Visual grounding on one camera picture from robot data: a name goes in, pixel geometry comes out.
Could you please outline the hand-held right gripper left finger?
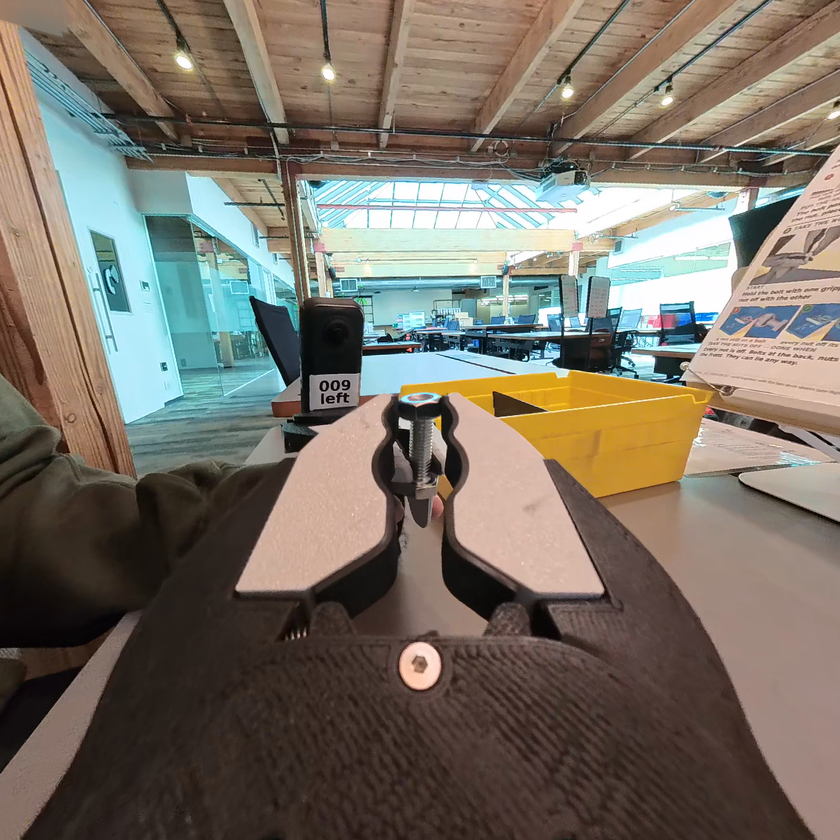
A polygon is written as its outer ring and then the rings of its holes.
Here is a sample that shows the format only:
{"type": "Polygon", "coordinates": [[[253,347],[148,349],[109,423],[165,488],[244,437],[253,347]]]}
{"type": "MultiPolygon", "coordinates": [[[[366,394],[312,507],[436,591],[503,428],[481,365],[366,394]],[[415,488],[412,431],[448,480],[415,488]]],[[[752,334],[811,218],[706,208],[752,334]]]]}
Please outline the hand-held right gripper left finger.
{"type": "Polygon", "coordinates": [[[322,427],[294,459],[236,584],[239,596],[360,614],[392,588],[400,530],[393,443],[396,399],[378,395],[322,427]]]}

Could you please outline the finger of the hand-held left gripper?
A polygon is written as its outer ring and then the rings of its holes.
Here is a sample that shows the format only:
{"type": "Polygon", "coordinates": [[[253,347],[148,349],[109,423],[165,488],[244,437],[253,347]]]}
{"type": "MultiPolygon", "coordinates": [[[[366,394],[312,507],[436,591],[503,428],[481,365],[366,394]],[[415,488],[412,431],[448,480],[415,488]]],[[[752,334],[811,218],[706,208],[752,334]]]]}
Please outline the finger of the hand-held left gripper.
{"type": "MultiPolygon", "coordinates": [[[[389,487],[392,494],[404,502],[404,506],[411,512],[415,523],[425,528],[432,519],[434,499],[427,501],[420,501],[411,498],[406,498],[406,486],[415,480],[413,466],[405,457],[404,453],[394,453],[394,467],[392,478],[389,482],[389,487]]],[[[437,459],[432,457],[427,470],[427,477],[432,474],[437,474],[437,459]]]]}

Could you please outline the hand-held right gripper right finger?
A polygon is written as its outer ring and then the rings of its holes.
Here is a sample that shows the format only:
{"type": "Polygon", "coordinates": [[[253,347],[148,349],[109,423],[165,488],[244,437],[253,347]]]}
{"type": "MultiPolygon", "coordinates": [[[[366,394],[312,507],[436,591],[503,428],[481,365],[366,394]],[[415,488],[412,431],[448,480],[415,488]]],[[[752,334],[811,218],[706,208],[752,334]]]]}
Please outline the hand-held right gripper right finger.
{"type": "Polygon", "coordinates": [[[525,437],[460,394],[442,400],[447,445],[442,572],[448,590],[489,619],[500,604],[528,613],[594,602],[606,588],[551,467],[525,437]]]}

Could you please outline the silver hex bolt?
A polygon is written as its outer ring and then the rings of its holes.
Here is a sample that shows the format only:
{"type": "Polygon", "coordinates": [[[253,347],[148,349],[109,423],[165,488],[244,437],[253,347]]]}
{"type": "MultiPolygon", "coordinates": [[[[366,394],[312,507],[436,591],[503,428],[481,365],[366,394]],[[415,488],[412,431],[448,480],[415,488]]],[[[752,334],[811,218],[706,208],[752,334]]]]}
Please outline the silver hex bolt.
{"type": "Polygon", "coordinates": [[[397,403],[398,416],[410,424],[408,460],[419,487],[431,485],[434,478],[433,430],[441,416],[441,399],[435,392],[413,392],[401,396],[397,403]]]}

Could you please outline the person's left forearm green sleeve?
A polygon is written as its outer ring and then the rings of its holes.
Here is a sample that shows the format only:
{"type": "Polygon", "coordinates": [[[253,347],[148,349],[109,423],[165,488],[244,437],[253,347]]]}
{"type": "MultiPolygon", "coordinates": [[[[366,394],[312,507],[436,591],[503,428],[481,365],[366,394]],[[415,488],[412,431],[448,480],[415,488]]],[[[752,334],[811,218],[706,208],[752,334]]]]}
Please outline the person's left forearm green sleeve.
{"type": "Polygon", "coordinates": [[[198,592],[200,564],[233,594],[294,459],[200,461],[141,479],[61,453],[48,425],[1,384],[3,648],[86,644],[144,609],[175,575],[198,592]]]}

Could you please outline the grey desk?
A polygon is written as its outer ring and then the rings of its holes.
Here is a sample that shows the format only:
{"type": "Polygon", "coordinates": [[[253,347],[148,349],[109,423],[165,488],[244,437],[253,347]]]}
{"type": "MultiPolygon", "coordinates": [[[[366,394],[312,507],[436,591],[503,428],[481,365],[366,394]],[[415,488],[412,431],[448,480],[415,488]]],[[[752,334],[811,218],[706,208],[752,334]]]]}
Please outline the grey desk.
{"type": "Polygon", "coordinates": [[[229,595],[201,563],[197,593],[173,574],[139,610],[69,765],[51,740],[2,821],[19,808],[22,838],[813,838],[751,725],[771,666],[801,694],[838,667],[838,602],[812,617],[826,596],[806,597],[795,546],[762,552],[733,524],[694,563],[651,553],[555,464],[601,600],[503,603],[480,637],[413,641],[358,635],[338,602],[229,595]]]}

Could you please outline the large yellow plastic bin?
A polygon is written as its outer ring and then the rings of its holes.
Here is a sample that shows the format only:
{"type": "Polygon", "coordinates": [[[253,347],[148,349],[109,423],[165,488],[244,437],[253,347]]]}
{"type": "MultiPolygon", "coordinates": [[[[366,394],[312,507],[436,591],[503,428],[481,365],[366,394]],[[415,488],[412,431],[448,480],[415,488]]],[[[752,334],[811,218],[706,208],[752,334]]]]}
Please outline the large yellow plastic bin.
{"type": "Polygon", "coordinates": [[[711,399],[697,388],[579,371],[406,384],[400,396],[415,392],[456,392],[491,414],[494,393],[537,407],[500,418],[598,498],[678,481],[711,399]]]}

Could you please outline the glass partition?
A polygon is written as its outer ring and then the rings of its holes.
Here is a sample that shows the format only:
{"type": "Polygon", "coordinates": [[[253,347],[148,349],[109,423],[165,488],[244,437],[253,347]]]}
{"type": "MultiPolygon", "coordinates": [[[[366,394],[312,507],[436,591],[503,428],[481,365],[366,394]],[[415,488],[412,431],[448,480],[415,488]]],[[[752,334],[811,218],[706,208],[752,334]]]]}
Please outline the glass partition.
{"type": "Polygon", "coordinates": [[[276,302],[274,275],[188,217],[144,221],[183,390],[226,395],[274,371],[250,303],[276,302]]]}

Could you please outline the dark door sign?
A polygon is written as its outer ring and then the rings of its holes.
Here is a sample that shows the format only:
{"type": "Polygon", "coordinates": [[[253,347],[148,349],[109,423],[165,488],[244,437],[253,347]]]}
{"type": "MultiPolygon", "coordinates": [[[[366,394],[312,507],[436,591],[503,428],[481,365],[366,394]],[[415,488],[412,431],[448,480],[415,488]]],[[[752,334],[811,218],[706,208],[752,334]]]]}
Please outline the dark door sign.
{"type": "Polygon", "coordinates": [[[109,311],[130,313],[130,298],[115,240],[93,229],[89,233],[98,264],[99,287],[109,311]]]}

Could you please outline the laminated paper sheet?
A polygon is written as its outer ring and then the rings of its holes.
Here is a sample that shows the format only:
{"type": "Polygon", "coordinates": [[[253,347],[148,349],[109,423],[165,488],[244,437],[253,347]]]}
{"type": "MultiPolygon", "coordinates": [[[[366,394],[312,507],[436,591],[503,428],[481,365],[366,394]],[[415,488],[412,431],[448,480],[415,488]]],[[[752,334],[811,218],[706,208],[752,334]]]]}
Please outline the laminated paper sheet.
{"type": "Polygon", "coordinates": [[[756,469],[809,466],[828,460],[804,444],[704,418],[689,452],[684,476],[738,474],[756,469]]]}

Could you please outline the white ceiling projector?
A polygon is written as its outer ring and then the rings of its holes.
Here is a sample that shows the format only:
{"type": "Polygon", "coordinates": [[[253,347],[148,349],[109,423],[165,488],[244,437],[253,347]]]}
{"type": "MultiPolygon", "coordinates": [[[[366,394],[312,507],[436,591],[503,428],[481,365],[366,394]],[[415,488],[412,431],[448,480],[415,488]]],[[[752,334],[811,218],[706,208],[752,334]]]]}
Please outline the white ceiling projector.
{"type": "Polygon", "coordinates": [[[564,202],[577,199],[590,185],[590,176],[579,166],[568,161],[553,164],[536,185],[534,200],[558,207],[564,202]]]}

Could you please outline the white document stand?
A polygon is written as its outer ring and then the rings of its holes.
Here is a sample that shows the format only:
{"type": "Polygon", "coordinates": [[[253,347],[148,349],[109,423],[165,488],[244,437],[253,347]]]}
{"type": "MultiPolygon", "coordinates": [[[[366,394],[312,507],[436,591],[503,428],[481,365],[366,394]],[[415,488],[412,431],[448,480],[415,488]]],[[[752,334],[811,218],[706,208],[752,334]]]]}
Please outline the white document stand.
{"type": "Polygon", "coordinates": [[[780,430],[813,446],[829,461],[789,469],[755,470],[741,474],[739,481],[750,489],[839,522],[839,437],[785,425],[780,425],[780,430]]]}

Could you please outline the illustrated instruction sheet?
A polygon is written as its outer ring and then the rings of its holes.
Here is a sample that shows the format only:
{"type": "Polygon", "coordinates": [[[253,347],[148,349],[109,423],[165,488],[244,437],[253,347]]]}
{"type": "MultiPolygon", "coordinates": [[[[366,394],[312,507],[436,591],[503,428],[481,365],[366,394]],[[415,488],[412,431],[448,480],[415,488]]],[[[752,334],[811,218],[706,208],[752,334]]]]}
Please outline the illustrated instruction sheet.
{"type": "Polygon", "coordinates": [[[721,408],[838,436],[839,149],[767,237],[682,380],[721,408]]]}

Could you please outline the black panel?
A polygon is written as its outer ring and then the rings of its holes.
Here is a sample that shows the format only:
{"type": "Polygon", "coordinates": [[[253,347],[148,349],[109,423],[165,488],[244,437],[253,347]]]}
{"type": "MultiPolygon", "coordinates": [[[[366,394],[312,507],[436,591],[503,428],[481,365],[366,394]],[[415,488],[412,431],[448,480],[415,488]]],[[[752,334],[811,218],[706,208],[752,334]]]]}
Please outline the black panel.
{"type": "Polygon", "coordinates": [[[729,217],[738,268],[750,266],[796,200],[797,196],[787,197],[729,217]]]}

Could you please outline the wooden post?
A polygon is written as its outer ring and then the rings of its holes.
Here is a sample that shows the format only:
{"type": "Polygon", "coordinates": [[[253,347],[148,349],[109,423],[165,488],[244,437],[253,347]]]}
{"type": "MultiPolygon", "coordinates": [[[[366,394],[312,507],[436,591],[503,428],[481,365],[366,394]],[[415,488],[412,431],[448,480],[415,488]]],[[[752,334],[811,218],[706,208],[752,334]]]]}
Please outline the wooden post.
{"type": "Polygon", "coordinates": [[[1,24],[1,368],[59,450],[134,476],[67,205],[14,24],[1,24]]]}

